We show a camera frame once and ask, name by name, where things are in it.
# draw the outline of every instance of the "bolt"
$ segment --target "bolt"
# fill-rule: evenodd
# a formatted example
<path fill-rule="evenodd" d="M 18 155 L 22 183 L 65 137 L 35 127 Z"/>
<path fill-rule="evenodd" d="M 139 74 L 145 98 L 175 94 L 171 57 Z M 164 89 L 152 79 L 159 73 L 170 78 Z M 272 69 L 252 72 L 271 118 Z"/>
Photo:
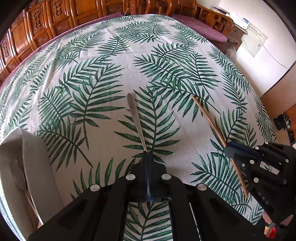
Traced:
<path fill-rule="evenodd" d="M 207 189 L 207 185 L 203 184 L 203 183 L 200 183 L 197 185 L 197 189 L 200 190 L 200 191 L 204 191 Z"/>
<path fill-rule="evenodd" d="M 170 180 L 170 179 L 172 178 L 172 176 L 171 176 L 170 174 L 163 174 L 163 175 L 161 176 L 161 178 L 162 178 L 163 180 Z"/>
<path fill-rule="evenodd" d="M 136 178 L 136 176 L 134 174 L 127 174 L 126 175 L 126 179 L 131 181 L 131 180 L 134 180 Z"/>
<path fill-rule="evenodd" d="M 93 185 L 91 185 L 90 190 L 91 190 L 92 192 L 96 192 L 96 191 L 100 190 L 100 185 L 98 185 L 98 184 L 93 184 Z"/>

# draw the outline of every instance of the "cable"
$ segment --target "cable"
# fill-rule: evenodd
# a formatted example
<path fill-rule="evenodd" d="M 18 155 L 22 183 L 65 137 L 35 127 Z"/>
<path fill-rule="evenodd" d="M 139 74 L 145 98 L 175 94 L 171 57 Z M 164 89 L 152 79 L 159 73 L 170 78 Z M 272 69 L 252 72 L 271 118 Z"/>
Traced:
<path fill-rule="evenodd" d="M 255 33 L 255 35 L 258 37 L 258 39 L 259 39 L 259 41 L 261 42 L 261 44 L 262 44 L 262 46 L 265 48 L 265 46 L 264 46 L 264 44 L 262 43 L 262 41 L 261 41 L 261 39 L 259 38 L 259 36 L 257 35 L 257 33 Z M 282 65 L 280 62 L 278 62 L 269 52 L 268 52 L 268 50 L 265 48 L 265 50 L 267 51 L 267 53 L 278 63 L 278 64 L 280 64 L 281 66 L 283 66 L 284 68 L 286 68 L 286 69 L 289 69 L 289 68 L 287 68 L 286 66 L 284 66 L 284 65 Z"/>

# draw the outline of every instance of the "chopstick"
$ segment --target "chopstick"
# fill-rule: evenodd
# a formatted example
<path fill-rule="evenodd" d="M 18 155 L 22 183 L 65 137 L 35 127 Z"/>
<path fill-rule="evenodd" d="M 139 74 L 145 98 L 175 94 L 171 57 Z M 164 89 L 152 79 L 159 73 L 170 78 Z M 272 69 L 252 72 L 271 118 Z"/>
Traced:
<path fill-rule="evenodd" d="M 218 130 L 218 128 L 216 127 L 215 123 L 212 121 L 212 119 L 210 118 L 209 114 L 204 110 L 204 108 L 201 106 L 201 104 L 196 100 L 196 98 L 191 95 L 191 98 L 193 99 L 193 101 L 196 103 L 196 105 L 200 108 L 201 112 L 205 115 L 207 121 L 209 122 L 210 126 L 212 127 L 212 129 L 214 130 L 214 132 L 216 133 L 216 135 L 218 136 L 220 142 L 222 143 L 223 147 L 225 148 L 227 146 L 226 141 L 224 140 L 224 137 L 222 136 L 222 134 L 220 133 L 220 131 Z M 249 197 L 249 193 L 247 191 L 247 187 L 244 183 L 244 180 L 242 178 L 242 175 L 237 167 L 237 165 L 235 164 L 233 159 L 230 159 L 232 166 L 235 169 L 235 172 L 237 173 L 237 176 L 239 178 L 239 182 L 240 185 L 242 186 L 242 190 L 244 192 L 244 195 L 246 196 L 246 198 Z"/>

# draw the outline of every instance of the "leaf print tablecloth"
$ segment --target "leaf print tablecloth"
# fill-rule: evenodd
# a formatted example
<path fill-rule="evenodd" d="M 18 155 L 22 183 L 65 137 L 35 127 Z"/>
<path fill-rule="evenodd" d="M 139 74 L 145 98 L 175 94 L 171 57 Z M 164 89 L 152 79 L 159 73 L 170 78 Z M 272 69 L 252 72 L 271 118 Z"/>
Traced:
<path fill-rule="evenodd" d="M 141 160 L 128 110 L 132 92 L 154 159 L 184 183 L 205 183 L 255 224 L 262 208 L 244 197 L 219 140 L 275 141 L 268 115 L 238 69 L 204 37 L 162 15 L 78 27 L 35 53 L 1 88 L 0 137 L 20 126 L 48 147 L 64 204 L 94 183 L 112 184 Z M 171 240 L 166 204 L 130 203 L 125 240 Z"/>

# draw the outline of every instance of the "white wall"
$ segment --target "white wall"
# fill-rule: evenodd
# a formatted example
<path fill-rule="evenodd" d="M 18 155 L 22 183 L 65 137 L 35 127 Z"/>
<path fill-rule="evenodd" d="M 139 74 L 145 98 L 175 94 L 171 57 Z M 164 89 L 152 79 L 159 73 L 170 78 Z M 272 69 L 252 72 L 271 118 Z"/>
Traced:
<path fill-rule="evenodd" d="M 211 7 L 218 7 L 221 0 L 196 0 L 196 2 L 208 9 L 211 9 Z"/>
<path fill-rule="evenodd" d="M 268 39 L 264 46 L 281 64 L 290 68 L 296 60 L 296 43 L 290 32 L 263 0 L 221 0 L 219 7 L 246 18 L 258 27 Z M 287 71 L 261 47 L 252 57 L 240 47 L 237 61 L 249 73 L 261 95 L 268 91 Z"/>

